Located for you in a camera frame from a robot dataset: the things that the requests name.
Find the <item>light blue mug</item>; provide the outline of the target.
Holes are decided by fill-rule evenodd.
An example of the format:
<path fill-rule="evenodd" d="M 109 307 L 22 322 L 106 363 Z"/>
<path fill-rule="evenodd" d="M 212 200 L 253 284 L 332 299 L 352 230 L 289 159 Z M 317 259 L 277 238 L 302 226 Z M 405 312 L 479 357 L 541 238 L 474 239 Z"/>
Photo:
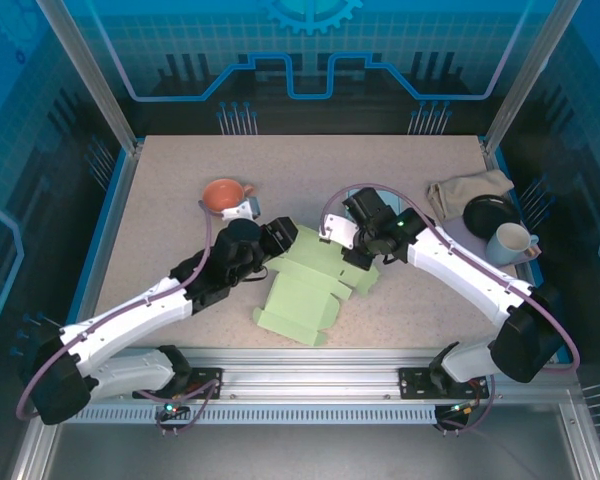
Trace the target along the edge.
<path fill-rule="evenodd" d="M 487 242 L 486 259 L 494 266 L 509 265 L 538 242 L 539 237 L 521 224 L 503 223 Z"/>

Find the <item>light green paper box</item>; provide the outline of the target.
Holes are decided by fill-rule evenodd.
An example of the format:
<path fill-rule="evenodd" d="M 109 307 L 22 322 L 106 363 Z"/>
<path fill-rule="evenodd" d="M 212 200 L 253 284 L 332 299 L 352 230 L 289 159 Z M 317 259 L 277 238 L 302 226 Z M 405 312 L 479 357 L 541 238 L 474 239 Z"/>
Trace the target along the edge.
<path fill-rule="evenodd" d="M 299 225 L 292 247 L 270 260 L 275 278 L 266 303 L 253 311 L 255 324 L 300 344 L 318 347 L 327 342 L 341 303 L 353 292 L 366 295 L 380 272 L 346 263 L 341 247 L 321 241 L 318 232 Z"/>

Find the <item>black plate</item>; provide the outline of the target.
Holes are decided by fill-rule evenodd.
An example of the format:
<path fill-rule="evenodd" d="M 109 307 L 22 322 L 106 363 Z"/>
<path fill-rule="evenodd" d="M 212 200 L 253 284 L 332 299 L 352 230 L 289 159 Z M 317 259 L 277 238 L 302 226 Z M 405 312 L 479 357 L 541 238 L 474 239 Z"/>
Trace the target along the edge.
<path fill-rule="evenodd" d="M 464 208 L 462 219 L 468 231 L 483 240 L 489 240 L 501 225 L 519 224 L 521 221 L 511 201 L 492 194 L 470 200 Z"/>

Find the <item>orange ceramic cup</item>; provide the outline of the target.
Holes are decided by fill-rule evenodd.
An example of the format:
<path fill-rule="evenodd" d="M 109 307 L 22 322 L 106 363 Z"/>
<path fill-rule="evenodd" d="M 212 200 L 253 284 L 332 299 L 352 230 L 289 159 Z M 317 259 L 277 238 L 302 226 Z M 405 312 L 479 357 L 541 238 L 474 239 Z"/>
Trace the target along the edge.
<path fill-rule="evenodd" d="M 239 206 L 255 191 L 250 184 L 241 184 L 237 180 L 221 178 L 209 183 L 203 191 L 202 201 L 214 216 L 222 216 L 226 209 Z"/>

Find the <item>aluminium mounting rail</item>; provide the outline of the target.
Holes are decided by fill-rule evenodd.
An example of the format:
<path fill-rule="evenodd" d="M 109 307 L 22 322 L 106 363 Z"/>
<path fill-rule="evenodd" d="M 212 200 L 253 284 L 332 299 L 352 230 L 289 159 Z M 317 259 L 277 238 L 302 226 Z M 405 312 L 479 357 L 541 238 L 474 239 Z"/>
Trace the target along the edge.
<path fill-rule="evenodd" d="M 400 401 L 398 370 L 426 367 L 425 349 L 184 348 L 194 367 L 223 370 L 219 403 Z"/>

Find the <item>grey metal panel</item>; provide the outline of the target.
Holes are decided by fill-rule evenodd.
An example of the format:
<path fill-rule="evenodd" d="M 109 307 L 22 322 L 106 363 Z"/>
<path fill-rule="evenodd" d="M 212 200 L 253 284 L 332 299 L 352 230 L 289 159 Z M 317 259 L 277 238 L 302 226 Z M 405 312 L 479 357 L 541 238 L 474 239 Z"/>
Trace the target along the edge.
<path fill-rule="evenodd" d="M 498 406 L 475 430 L 406 425 L 64 426 L 30 480 L 585 480 L 600 460 L 556 406 Z M 600 477 L 600 468 L 596 470 Z"/>

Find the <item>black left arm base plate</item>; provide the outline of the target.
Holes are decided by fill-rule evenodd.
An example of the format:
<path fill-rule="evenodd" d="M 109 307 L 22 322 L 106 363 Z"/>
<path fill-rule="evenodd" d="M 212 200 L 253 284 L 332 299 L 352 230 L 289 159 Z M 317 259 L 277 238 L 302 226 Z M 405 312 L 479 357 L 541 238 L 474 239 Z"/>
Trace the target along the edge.
<path fill-rule="evenodd" d="M 211 394 L 218 399 L 221 390 L 223 370 L 221 368 L 193 368 L 189 373 L 176 373 L 167 385 L 160 390 L 148 390 L 146 395 L 134 391 L 134 399 L 190 400 L 203 399 Z"/>

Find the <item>aluminium frame post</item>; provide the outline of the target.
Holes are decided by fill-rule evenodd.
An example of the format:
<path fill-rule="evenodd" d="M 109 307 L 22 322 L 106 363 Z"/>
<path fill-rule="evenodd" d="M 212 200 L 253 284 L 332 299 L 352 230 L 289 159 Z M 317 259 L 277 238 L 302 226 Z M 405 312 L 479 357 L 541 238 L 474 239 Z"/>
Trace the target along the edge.
<path fill-rule="evenodd" d="M 529 50 L 519 73 L 489 127 L 483 151 L 485 159 L 495 163 L 496 150 L 511 127 L 537 79 L 564 35 L 582 0 L 556 0 L 542 29 Z"/>
<path fill-rule="evenodd" d="M 65 53 L 126 154 L 137 155 L 137 140 L 73 17 L 62 0 L 35 0 Z"/>

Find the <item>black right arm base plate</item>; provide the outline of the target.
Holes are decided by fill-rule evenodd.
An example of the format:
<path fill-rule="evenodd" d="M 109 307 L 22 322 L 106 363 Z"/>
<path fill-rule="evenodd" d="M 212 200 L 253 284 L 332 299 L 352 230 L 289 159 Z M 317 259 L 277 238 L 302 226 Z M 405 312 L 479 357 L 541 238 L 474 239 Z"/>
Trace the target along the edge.
<path fill-rule="evenodd" d="M 490 397 L 485 377 L 473 383 L 459 383 L 443 373 L 440 379 L 434 380 L 426 367 L 400 368 L 398 382 L 403 400 L 482 400 Z"/>

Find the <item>beige cloth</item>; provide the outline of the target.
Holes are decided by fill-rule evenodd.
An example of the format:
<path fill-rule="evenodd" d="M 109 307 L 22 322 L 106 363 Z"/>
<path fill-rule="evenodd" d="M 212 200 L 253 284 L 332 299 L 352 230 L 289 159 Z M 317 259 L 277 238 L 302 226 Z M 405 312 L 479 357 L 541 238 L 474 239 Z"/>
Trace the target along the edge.
<path fill-rule="evenodd" d="M 445 222 L 460 217 L 475 197 L 502 196 L 513 188 L 513 182 L 501 170 L 494 169 L 432 183 L 426 197 L 437 219 Z"/>

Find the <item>lavender mat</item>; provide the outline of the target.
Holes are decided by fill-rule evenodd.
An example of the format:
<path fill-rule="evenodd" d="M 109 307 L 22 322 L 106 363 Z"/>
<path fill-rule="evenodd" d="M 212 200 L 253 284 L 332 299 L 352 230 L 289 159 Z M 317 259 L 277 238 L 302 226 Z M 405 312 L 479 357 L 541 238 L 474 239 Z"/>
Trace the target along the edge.
<path fill-rule="evenodd" d="M 441 226 L 456 243 L 459 243 L 466 250 L 470 251 L 487 263 L 492 264 L 492 262 L 489 261 L 486 256 L 486 247 L 488 241 L 473 235 L 467 229 L 461 217 L 445 221 L 441 224 Z M 524 252 L 517 254 L 510 263 L 497 265 L 497 268 L 501 270 L 511 269 L 514 266 L 536 260 L 541 254 L 542 250 L 538 245 L 531 246 Z"/>

